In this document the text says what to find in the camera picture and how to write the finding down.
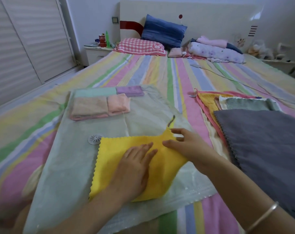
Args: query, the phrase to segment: striped bedsheet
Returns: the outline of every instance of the striped bedsheet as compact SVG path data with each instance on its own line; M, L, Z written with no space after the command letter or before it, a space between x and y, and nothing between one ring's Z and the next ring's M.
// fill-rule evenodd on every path
M270 93L295 103L295 79L251 56L246 56L246 60L244 65L197 60L204 68L201 69L190 66L194 63L192 59L111 52L67 82L3 113L0 116L0 215L17 213L32 199L67 106L69 92L76 88L153 84L209 145L227 157L216 130L195 99L188 96L194 88L233 90L261 97ZM283 105L286 113L295 117L295 104L285 101L284 104L288 106ZM239 232L242 230L219 194L122 231L170 234Z

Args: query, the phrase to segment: silver bracelet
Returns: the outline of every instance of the silver bracelet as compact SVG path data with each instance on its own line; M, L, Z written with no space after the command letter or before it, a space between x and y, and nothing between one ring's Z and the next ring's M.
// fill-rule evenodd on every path
M264 219L266 219L273 211L278 207L278 202L276 201L274 205L272 205L267 212L265 212L254 224L252 224L247 230L246 233L251 232L259 223L261 223Z

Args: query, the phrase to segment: wardrobe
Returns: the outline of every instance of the wardrobe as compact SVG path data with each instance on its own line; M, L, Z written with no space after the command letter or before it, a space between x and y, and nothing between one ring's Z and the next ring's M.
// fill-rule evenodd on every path
M0 105L74 66L58 0L0 0Z

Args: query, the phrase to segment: human hand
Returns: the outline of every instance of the human hand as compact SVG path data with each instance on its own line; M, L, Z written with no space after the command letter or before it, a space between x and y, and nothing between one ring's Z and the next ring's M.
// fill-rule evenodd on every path
M153 142L128 149L113 175L108 186L119 198L122 204L137 198L146 188L148 169L157 149L146 154Z
M163 141L167 148L174 149L191 161L195 167L203 174L207 173L210 165L220 155L213 150L198 134L187 129L171 129L174 134L181 134L183 137L177 137L177 140Z

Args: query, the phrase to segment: headboard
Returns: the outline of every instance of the headboard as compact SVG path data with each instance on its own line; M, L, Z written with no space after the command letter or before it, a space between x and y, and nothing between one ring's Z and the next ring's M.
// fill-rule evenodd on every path
M209 39L225 39L243 51L256 33L263 6L189 2L120 1L120 37L140 38L145 17L187 26L182 44L205 35Z

